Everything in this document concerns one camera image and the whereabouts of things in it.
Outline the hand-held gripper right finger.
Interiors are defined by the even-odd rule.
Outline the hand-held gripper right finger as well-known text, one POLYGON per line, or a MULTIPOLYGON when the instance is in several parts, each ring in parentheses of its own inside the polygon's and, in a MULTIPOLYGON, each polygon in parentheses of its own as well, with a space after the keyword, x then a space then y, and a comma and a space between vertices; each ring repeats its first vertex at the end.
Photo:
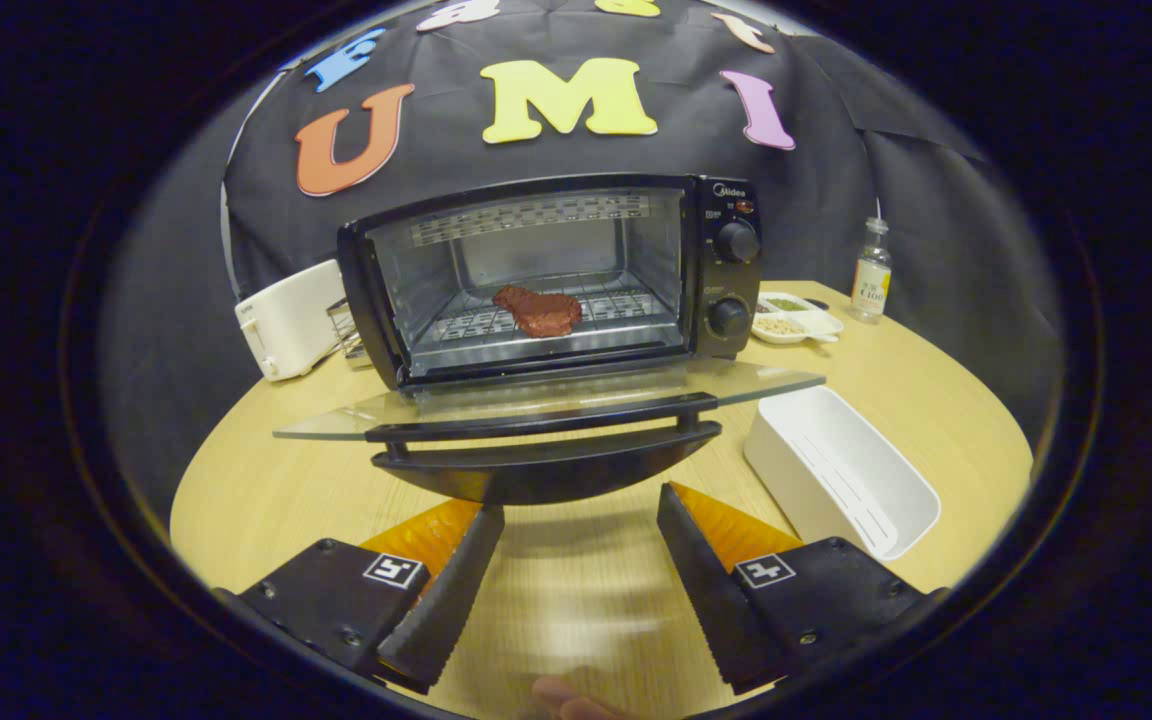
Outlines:
POLYGON ((723 683, 803 685, 905 642, 924 593, 846 538, 799 541, 717 498, 664 483, 657 523, 723 683))

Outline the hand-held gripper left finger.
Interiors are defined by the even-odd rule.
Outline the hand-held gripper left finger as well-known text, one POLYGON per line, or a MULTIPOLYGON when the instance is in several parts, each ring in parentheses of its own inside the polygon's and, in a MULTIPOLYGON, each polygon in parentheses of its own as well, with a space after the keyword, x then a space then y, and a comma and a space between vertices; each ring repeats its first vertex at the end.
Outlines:
POLYGON ((228 609, 334 670, 429 694, 465 629, 506 524, 449 500, 369 541, 324 537, 233 593, 228 609))

